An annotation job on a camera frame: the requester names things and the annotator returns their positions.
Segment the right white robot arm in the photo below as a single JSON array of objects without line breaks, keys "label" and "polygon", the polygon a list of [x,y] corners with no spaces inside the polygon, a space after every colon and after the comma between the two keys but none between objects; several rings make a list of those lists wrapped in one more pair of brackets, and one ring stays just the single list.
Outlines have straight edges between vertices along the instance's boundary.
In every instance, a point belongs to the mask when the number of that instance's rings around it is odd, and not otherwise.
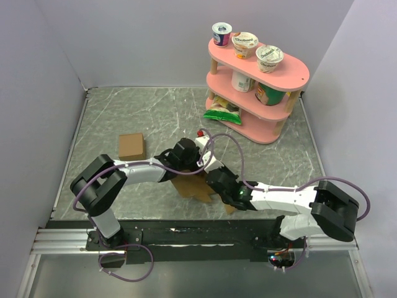
[{"label": "right white robot arm", "polygon": [[329,181],[317,186],[275,187],[256,181],[243,183],[227,167],[211,170],[206,183],[223,203],[238,210],[281,210],[271,232],[272,243],[285,247],[301,237],[325,234],[340,242],[354,239],[359,203]]}]

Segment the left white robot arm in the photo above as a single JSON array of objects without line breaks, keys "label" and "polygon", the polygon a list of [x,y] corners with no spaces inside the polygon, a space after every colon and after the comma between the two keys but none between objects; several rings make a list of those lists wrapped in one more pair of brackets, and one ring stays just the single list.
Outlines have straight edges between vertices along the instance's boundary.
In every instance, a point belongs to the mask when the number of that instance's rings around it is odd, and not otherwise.
[{"label": "left white robot arm", "polygon": [[205,135],[195,140],[182,138],[174,148],[147,160],[127,162],[102,154],[70,184],[75,195],[73,209],[87,215],[106,248],[117,249],[125,240],[111,206],[120,190],[130,184],[161,183],[179,175],[198,174],[209,164],[203,160],[204,154],[212,157],[213,149],[213,141]]}]

